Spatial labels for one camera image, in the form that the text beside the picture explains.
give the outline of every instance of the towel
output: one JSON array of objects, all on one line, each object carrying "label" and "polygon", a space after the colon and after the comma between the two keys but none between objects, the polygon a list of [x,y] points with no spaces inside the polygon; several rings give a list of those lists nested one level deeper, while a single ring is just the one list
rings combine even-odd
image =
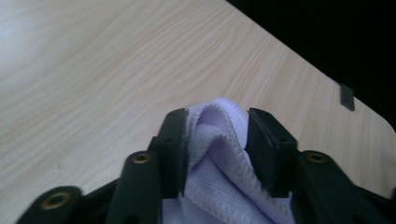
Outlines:
[{"label": "towel", "polygon": [[290,197],[271,198],[254,174],[246,113],[226,98],[188,110],[185,194],[163,200],[163,223],[294,223]]}]

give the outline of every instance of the lavender cloth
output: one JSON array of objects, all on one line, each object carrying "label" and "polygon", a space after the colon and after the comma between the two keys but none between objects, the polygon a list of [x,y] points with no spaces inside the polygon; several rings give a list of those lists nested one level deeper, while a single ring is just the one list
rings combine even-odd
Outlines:
[{"label": "lavender cloth", "polygon": [[163,200],[163,223],[294,223],[290,198],[261,188],[243,150],[248,117],[219,98],[189,108],[189,173],[184,197]]}]

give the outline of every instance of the folded fabric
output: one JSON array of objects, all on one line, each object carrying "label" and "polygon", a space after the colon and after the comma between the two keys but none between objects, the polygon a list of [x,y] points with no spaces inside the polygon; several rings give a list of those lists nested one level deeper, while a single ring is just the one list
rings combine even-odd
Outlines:
[{"label": "folded fabric", "polygon": [[250,165],[245,112],[225,98],[188,109],[185,195],[163,200],[163,223],[294,223],[290,198],[271,198]]}]

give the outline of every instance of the black background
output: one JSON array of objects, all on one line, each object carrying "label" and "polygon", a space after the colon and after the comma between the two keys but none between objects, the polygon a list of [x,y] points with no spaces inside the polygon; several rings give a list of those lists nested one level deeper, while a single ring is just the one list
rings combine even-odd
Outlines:
[{"label": "black background", "polygon": [[386,119],[396,130],[392,1],[228,0]]}]

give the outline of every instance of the wood grain surface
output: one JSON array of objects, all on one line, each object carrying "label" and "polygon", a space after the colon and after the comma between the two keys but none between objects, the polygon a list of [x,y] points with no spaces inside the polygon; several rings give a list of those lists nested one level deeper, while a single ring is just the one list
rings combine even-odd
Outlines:
[{"label": "wood grain surface", "polygon": [[165,114],[225,96],[272,113],[359,186],[396,187],[396,134],[222,0],[0,3],[0,223],[57,186],[88,193]]}]

